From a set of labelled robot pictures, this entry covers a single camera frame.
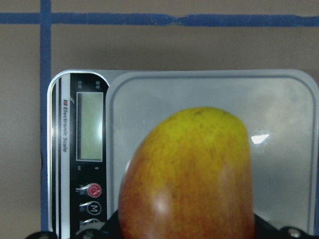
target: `apple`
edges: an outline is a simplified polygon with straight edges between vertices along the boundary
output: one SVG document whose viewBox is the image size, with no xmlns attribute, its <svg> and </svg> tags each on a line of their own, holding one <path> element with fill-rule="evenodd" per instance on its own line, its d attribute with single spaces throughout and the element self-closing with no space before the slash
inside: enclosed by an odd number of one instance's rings
<svg viewBox="0 0 319 239">
<path fill-rule="evenodd" d="M 185 109 L 137 148 L 119 194 L 124 239 L 253 239 L 244 124 L 211 107 Z"/>
</svg>

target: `red power icon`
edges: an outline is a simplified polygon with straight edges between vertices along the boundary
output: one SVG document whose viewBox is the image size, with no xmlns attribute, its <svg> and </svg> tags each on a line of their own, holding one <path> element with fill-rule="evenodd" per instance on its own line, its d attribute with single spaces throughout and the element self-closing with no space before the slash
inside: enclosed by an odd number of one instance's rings
<svg viewBox="0 0 319 239">
<path fill-rule="evenodd" d="M 97 183 L 91 183 L 88 187 L 88 195 L 92 198 L 98 198 L 102 193 L 102 188 Z"/>
</svg>

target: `metal screw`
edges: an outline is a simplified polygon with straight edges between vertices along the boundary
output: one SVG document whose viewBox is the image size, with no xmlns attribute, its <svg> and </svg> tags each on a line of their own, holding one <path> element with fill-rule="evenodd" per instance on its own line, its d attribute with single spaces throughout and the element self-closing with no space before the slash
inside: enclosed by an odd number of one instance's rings
<svg viewBox="0 0 319 239">
<path fill-rule="evenodd" d="M 295 228 L 289 228 L 287 233 L 292 237 L 292 238 L 300 238 L 301 233 Z"/>
</svg>

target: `scale logo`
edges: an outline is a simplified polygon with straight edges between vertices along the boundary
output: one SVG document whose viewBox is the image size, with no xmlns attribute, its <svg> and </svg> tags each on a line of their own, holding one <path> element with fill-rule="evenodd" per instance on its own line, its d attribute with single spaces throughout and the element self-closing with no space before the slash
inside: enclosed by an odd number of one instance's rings
<svg viewBox="0 0 319 239">
<path fill-rule="evenodd" d="M 62 117 L 62 125 L 63 125 L 63 152 L 68 150 L 68 101 L 63 100 L 63 117 Z"/>
</svg>

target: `blue painter's tape line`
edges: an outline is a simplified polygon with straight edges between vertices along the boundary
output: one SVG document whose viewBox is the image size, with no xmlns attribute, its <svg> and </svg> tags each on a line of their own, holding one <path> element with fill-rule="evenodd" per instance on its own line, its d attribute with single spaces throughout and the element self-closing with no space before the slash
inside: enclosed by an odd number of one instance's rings
<svg viewBox="0 0 319 239">
<path fill-rule="evenodd" d="M 40 24 L 40 14 L 0 13 L 0 24 Z"/>
<path fill-rule="evenodd" d="M 221 27 L 317 27 L 319 16 L 301 17 L 295 15 L 188 15 L 183 17 L 184 26 Z"/>
<path fill-rule="evenodd" d="M 48 225 L 48 175 L 46 152 L 46 92 L 51 80 L 51 1 L 41 0 L 40 7 L 40 124 L 41 124 L 41 230 Z"/>
<path fill-rule="evenodd" d="M 192 14 L 174 17 L 167 14 L 152 13 L 53 13 L 52 24 L 318 27 L 319 16 Z"/>
</svg>

